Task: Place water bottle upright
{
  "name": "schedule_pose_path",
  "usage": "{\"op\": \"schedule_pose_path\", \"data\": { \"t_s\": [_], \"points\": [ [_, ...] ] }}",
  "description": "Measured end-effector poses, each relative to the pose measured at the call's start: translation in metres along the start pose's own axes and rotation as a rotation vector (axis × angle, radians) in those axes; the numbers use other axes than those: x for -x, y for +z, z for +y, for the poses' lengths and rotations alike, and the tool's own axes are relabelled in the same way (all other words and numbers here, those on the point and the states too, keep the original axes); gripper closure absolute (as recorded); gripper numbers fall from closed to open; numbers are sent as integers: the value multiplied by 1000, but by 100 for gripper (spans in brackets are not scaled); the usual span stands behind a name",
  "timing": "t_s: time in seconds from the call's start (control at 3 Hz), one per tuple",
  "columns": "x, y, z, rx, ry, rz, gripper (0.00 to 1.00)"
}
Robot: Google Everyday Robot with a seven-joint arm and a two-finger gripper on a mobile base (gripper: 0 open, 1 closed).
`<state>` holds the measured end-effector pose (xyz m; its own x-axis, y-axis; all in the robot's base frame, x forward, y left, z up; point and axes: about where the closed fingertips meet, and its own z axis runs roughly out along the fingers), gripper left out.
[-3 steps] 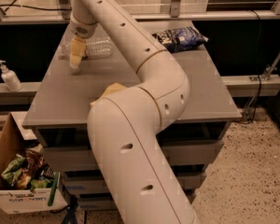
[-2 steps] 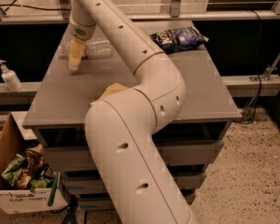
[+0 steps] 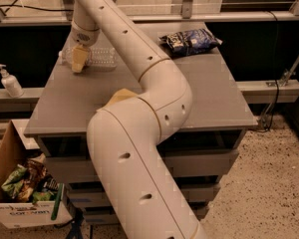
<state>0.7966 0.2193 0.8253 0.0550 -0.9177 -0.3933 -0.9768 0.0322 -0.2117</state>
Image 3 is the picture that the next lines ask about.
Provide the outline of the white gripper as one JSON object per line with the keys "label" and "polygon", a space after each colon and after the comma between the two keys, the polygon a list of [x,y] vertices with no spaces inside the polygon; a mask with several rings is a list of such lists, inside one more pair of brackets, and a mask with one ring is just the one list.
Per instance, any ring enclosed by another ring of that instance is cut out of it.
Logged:
{"label": "white gripper", "polygon": [[72,50],[72,71],[74,73],[82,72],[90,53],[87,47],[93,46],[99,35],[99,28],[86,30],[75,21],[72,22],[70,36],[76,43],[81,44],[75,46]]}

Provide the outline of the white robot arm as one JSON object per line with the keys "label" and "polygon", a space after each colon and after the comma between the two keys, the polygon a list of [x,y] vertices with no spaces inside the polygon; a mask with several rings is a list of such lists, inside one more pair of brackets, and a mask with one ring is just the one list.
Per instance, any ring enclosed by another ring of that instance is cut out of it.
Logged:
{"label": "white robot arm", "polygon": [[113,0],[75,6],[79,22],[102,30],[143,89],[99,109],[87,128],[93,166],[128,239],[207,239],[156,148],[188,118],[186,77]]}

